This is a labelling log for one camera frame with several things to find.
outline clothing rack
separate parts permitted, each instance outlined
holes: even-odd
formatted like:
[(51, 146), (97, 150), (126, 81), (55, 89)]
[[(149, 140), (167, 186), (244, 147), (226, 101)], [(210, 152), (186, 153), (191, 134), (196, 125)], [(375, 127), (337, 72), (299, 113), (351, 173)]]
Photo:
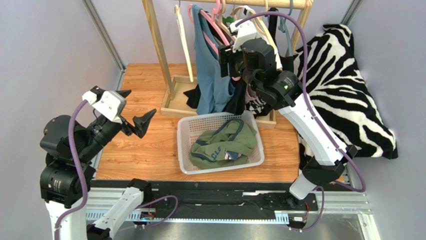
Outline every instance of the clothing rack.
[[(182, 2), (200, 2), (200, 3), (215, 3), (216, 0), (181, 0)], [(164, 116), (172, 117), (188, 117), (197, 115), (195, 109), (186, 105), (187, 97), (183, 92), (193, 89), (197, 82), (194, 77), (193, 82), (190, 81), (189, 76), (170, 75), (169, 65), (166, 59), (166, 53), (163, 46), (163, 40), (160, 35), (160, 28), (157, 21), (157, 16), (153, 4), (153, 0), (142, 0), (143, 8), (145, 10), (146, 19), (148, 20), (149, 30), (151, 32), (152, 40), (154, 42), (155, 50), (160, 63), (161, 72), (164, 78), (167, 92), (164, 95), (160, 111)], [(248, 6), (265, 6), (264, 0), (228, 0), (228, 4), (235, 5), (248, 5)], [(308, 20), (309, 13), (311, 12), (314, 0), (293, 0), (293, 9), (299, 9), (300, 14), (297, 22), (302, 28), (305, 27)], [(290, 8), (290, 0), (268, 0), (269, 7), (275, 8)], [(295, 50), (301, 35), (295, 28), (291, 37), (291, 46)], [(256, 119), (259, 128), (274, 129), (277, 121), (275, 111), (272, 110), (268, 116), (258, 117)]]

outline wood laminate surface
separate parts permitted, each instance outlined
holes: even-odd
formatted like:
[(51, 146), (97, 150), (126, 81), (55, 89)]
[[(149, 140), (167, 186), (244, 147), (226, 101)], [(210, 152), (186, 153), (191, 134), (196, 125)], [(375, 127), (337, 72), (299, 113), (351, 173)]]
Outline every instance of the wood laminate surface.
[[(186, 64), (170, 64), (172, 75), (188, 75)], [(275, 129), (260, 129), (265, 160), (254, 167), (186, 175), (178, 161), (179, 118), (163, 116), (160, 107), (166, 86), (159, 64), (130, 64), (121, 89), (131, 89), (122, 116), (157, 109), (144, 138), (122, 132), (104, 148), (96, 179), (143, 179), (167, 181), (292, 182), (298, 176), (299, 145), (294, 127), (280, 114)]]

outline laundry basket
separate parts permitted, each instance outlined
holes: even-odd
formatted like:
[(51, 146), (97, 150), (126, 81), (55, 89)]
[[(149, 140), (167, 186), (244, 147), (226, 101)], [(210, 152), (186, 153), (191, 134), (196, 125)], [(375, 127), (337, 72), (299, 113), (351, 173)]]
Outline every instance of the laundry basket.
[[(212, 169), (199, 169), (190, 160), (191, 146), (197, 138), (207, 130), (217, 130), (229, 119), (242, 119), (246, 124), (256, 130), (257, 145), (246, 164), (236, 166), (217, 167)], [(260, 165), (265, 160), (264, 146), (261, 135), (253, 114), (244, 111), (242, 115), (234, 115), (227, 112), (219, 112), (205, 115), (188, 116), (180, 119), (177, 124), (177, 157), (179, 159), (180, 170), (185, 174), (204, 174), (232, 169), (242, 169)]]

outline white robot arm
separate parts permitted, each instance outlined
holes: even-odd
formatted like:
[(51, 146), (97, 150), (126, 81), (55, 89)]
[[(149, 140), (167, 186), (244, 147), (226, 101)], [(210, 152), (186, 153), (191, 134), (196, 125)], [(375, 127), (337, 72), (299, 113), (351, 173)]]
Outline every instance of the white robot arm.
[[(133, 185), (147, 185), (145, 181), (133, 179), (120, 199), (100, 219), (86, 227), (86, 206), (67, 215), (61, 223), (60, 240), (112, 240), (125, 222), (126, 218), (144, 201), (144, 189)], [(82, 198), (71, 208), (80, 205)], [(46, 203), (52, 226), (52, 236), (55, 239), (55, 224), (58, 217), (68, 211), (62, 203), (50, 201)]]
[[(59, 235), (61, 240), (111, 240), (137, 206), (144, 200), (152, 200), (151, 183), (133, 179), (114, 206), (99, 220), (86, 227), (86, 206), (82, 204), (85, 204), (83, 201), (87, 195), (83, 194), (82, 183), (85, 182), (87, 191), (90, 191), (90, 181), (96, 171), (90, 166), (91, 160), (120, 131), (127, 136), (135, 134), (143, 138), (156, 113), (153, 109), (144, 116), (133, 117), (134, 126), (127, 122), (121, 112), (126, 105), (125, 98), (130, 93), (130, 90), (105, 91), (95, 86), (83, 95), (83, 100), (101, 115), (88, 127), (81, 126), (77, 121), (74, 125), (70, 124), (78, 111), (73, 117), (58, 116), (45, 126), (40, 146), (47, 151), (47, 155), (46, 167), (40, 176), (40, 188), (41, 197), (49, 211), (53, 239), (57, 240)], [(72, 140), (69, 132), (73, 133), (74, 146), (68, 144)], [(76, 207), (82, 208), (72, 212)], [(58, 219), (70, 210), (71, 213), (59, 222)]]
[[(309, 96), (302, 94), (302, 83), (290, 71), (277, 70), (276, 54), (271, 45), (256, 38), (254, 26), (246, 21), (230, 29), (237, 33), (234, 45), (219, 47), (223, 73), (239, 77), (256, 91), (273, 109), (278, 110), (297, 129), (314, 153), (314, 157), (291, 185), (295, 201), (303, 200), (317, 186), (337, 180), (344, 171), (346, 159), (339, 149), (353, 157), (357, 149), (342, 142), (318, 114)], [(327, 135), (331, 135), (334, 145)]]

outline green garment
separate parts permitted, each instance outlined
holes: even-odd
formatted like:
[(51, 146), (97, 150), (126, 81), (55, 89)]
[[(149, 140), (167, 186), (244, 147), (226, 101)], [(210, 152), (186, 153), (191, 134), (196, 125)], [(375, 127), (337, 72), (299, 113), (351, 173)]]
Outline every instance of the green garment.
[(256, 130), (239, 118), (230, 119), (218, 130), (201, 134), (191, 147), (189, 159), (200, 169), (246, 164), (256, 144)]

